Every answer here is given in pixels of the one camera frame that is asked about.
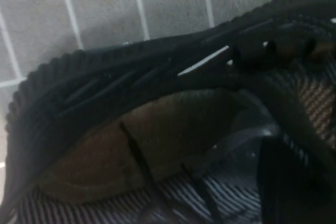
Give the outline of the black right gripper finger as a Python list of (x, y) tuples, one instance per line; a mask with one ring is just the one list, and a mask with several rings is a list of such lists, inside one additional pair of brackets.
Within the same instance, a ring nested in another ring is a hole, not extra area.
[(335, 223), (335, 170), (284, 135), (260, 142), (257, 188), (263, 223)]

